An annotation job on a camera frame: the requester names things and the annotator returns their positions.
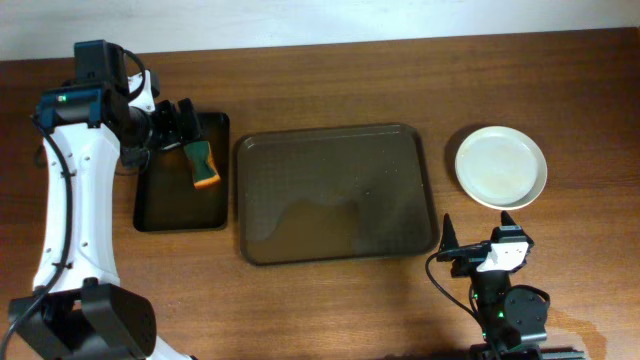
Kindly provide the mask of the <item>pale green plate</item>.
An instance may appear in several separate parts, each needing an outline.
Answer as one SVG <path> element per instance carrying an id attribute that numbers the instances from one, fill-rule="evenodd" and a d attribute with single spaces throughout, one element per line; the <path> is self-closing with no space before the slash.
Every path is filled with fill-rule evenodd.
<path id="1" fill-rule="evenodd" d="M 548 180 L 540 147 L 526 134 L 505 126 L 487 126 L 468 135 L 456 151 L 454 170 L 470 198 L 505 211 L 534 202 Z"/>

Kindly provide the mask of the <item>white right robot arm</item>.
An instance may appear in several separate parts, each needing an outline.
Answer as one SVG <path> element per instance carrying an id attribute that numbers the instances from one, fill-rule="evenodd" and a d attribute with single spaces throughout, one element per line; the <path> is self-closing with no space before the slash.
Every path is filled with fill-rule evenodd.
<path id="1" fill-rule="evenodd" d="M 545 324 L 551 305 L 547 292 L 513 285 L 510 276 L 526 265 L 534 241 L 516 224 L 508 212 L 501 213 L 501 225 L 488 240 L 460 245 L 451 217 L 443 219 L 438 251 L 425 263 L 432 284 L 446 298 L 467 312 L 482 331 L 484 342 L 469 348 L 463 359 L 584 359 L 586 354 L 572 348 L 543 349 L 547 340 Z M 435 279 L 432 261 L 452 265 L 453 278 L 468 278 L 469 304 L 464 305 Z"/>

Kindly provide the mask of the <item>orange green sponge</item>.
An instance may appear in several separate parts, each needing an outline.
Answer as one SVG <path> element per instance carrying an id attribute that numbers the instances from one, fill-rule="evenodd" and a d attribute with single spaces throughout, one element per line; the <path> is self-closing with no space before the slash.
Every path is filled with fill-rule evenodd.
<path id="1" fill-rule="evenodd" d="M 184 145 L 183 149 L 191 167 L 195 189 L 205 189 L 221 181 L 208 141 L 191 142 Z"/>

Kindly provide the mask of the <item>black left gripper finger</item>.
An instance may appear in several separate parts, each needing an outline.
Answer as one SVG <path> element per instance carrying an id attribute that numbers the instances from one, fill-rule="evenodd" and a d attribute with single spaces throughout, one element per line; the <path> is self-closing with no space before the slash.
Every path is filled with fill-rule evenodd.
<path id="1" fill-rule="evenodd" d="M 169 100 L 157 104 L 157 128 L 160 133 L 159 149 L 169 150 L 181 145 L 181 134 L 178 129 L 180 113 L 176 105 Z"/>
<path id="2" fill-rule="evenodd" d="M 181 143 L 187 145 L 199 141 L 202 136 L 202 126 L 192 101 L 184 98 L 178 102 L 178 108 L 177 128 Z"/>

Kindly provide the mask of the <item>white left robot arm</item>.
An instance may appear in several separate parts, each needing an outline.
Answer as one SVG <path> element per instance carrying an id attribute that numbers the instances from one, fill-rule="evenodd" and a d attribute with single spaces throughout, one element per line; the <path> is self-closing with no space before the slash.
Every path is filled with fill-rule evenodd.
<path id="1" fill-rule="evenodd" d="M 9 335 L 43 359 L 182 359 L 157 333 L 152 304 L 120 285 L 112 192 L 130 79 L 43 94 L 33 122 L 48 161 L 43 253 L 33 293 L 9 303 Z"/>

